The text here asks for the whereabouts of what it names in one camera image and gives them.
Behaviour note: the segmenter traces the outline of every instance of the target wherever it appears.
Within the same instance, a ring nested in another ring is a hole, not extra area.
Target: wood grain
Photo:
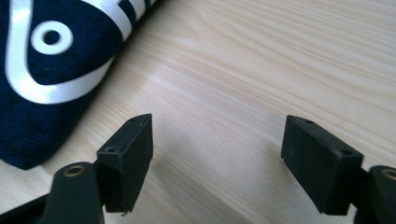
[[[153,114],[154,159],[132,214],[106,223],[352,223],[318,213],[280,159],[286,115],[396,163],[396,1],[165,0],[134,30],[47,163],[0,163],[0,212],[49,190],[130,117]]]

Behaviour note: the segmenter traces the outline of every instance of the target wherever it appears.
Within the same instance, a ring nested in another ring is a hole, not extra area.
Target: black plastic mount
[[[287,116],[281,157],[320,213],[355,223],[396,223],[396,169],[361,169],[363,155],[315,122]]]
[[[60,169],[50,193],[0,216],[0,224],[102,224],[107,212],[131,212],[153,156],[151,115],[129,119],[97,151],[98,160]]]

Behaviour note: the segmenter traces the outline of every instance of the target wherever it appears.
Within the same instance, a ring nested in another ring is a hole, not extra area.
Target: navy blue bag
[[[155,0],[0,1],[0,159],[30,169],[76,126]]]

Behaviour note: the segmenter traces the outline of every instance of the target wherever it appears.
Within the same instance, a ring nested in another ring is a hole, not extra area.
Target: white circle design
[[[47,44],[44,41],[44,36],[51,31],[55,31],[59,34],[59,40],[54,44]],[[67,49],[73,43],[73,33],[61,22],[58,21],[44,21],[37,25],[32,32],[32,46],[40,53],[43,54],[60,54]]]

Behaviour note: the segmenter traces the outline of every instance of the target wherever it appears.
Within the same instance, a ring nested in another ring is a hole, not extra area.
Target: wooden table
[[[396,163],[396,1],[165,0],[134,30],[77,128],[42,166],[0,162],[0,212],[121,124],[152,113],[154,158],[132,214],[106,223],[352,223],[318,213],[280,149],[288,114]]]

